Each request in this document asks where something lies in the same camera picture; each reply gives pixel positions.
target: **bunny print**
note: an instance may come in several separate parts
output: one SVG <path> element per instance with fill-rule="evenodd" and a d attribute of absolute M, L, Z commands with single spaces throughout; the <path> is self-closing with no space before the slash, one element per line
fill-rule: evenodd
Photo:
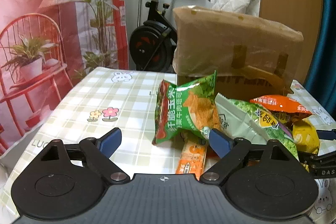
<path fill-rule="evenodd" d="M 331 193 L 329 191 L 330 179 L 319 179 L 315 180 L 319 186 L 319 197 L 317 198 L 314 208 L 316 213 L 320 214 L 324 210 L 329 211 L 333 204 Z"/>
<path fill-rule="evenodd" d="M 130 81 L 132 79 L 131 73 L 129 72 L 115 72 L 114 76 L 112 77 L 112 82 L 119 82 L 119 81 Z"/>
<path fill-rule="evenodd" d="M 327 113 L 325 113 L 325 112 L 323 111 L 322 108 L 320 108 L 320 107 L 319 107 L 318 109 L 313 108 L 313 112 L 314 112 L 316 115 L 320 116 L 320 118 L 322 119 L 322 121 L 323 121 L 325 124 L 327 124 L 327 125 L 331 125 L 332 120 L 331 120 L 330 116 L 329 116 Z"/>

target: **chip bag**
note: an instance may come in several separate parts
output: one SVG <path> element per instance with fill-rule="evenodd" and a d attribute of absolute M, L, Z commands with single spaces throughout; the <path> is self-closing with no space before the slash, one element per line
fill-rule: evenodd
<path fill-rule="evenodd" d="M 293 123 L 309 117 L 312 113 L 296 100 L 282 95 L 264 95 L 250 100 L 272 112 L 274 117 L 281 123 L 292 127 Z"/>
<path fill-rule="evenodd" d="M 227 99 L 221 94 L 217 94 L 215 102 L 226 135 L 243 137 L 253 144 L 266 144 L 270 139 L 277 139 L 298 159 L 291 131 L 263 106 Z"/>
<path fill-rule="evenodd" d="M 216 71 L 181 86 L 163 80 L 157 93 L 153 144 L 171 139 L 181 129 L 206 139 L 212 128 L 219 129 L 215 82 Z"/>
<path fill-rule="evenodd" d="M 319 153 L 320 139 L 315 127 L 308 119 L 294 122 L 293 137 L 297 150 L 313 154 Z"/>

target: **snack bag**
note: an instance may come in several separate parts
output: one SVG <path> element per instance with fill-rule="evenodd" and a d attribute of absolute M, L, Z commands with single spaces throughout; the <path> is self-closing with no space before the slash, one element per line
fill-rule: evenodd
<path fill-rule="evenodd" d="M 195 174 L 199 180 L 205 165 L 208 142 L 191 132 L 185 134 L 184 141 L 175 174 Z"/>
<path fill-rule="evenodd" d="M 253 144 L 266 144 L 270 139 L 277 139 L 298 159 L 290 130 L 263 106 L 227 99 L 221 94 L 217 94 L 215 102 L 226 135 L 233 139 L 243 137 Z"/>
<path fill-rule="evenodd" d="M 288 127 L 292 127 L 294 122 L 312 115 L 299 102 L 282 95 L 265 95 L 252 99 L 250 102 L 267 108 L 279 122 L 286 124 Z"/>
<path fill-rule="evenodd" d="M 181 86 L 163 80 L 157 93 L 153 144 L 171 139 L 180 129 L 190 130 L 200 138 L 209 138 L 212 128 L 219 129 L 215 82 L 216 71 Z"/>
<path fill-rule="evenodd" d="M 320 139 L 315 127 L 308 119 L 294 122 L 293 137 L 297 150 L 318 154 Z"/>

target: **printed curtain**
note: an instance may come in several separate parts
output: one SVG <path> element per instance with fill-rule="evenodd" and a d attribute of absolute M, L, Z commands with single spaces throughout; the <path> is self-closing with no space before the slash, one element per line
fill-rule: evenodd
<path fill-rule="evenodd" d="M 124 0 L 0 0 L 0 155 L 98 66 L 128 69 Z"/>

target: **white flower pot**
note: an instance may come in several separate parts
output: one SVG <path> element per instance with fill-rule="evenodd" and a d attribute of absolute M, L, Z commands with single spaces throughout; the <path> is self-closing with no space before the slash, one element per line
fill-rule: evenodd
<path fill-rule="evenodd" d="M 42 58 L 29 63 L 26 66 L 20 68 L 21 76 L 26 80 L 30 80 L 42 73 Z"/>

